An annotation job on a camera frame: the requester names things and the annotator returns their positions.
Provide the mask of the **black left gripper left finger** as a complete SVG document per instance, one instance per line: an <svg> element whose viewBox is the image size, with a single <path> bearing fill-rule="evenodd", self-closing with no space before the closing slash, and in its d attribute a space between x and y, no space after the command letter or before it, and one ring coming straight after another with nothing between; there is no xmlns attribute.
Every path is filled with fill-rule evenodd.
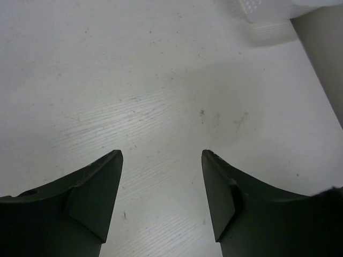
<svg viewBox="0 0 343 257"><path fill-rule="evenodd" d="M1 198L1 256L99 256L123 166L120 150L55 181Z"/></svg>

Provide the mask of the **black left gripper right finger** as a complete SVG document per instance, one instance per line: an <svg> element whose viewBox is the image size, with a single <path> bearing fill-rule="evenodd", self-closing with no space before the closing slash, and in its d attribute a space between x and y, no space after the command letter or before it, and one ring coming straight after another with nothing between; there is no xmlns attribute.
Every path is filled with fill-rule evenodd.
<svg viewBox="0 0 343 257"><path fill-rule="evenodd" d="M312 196L269 185L211 150L202 171L223 256L342 256L342 189Z"/></svg>

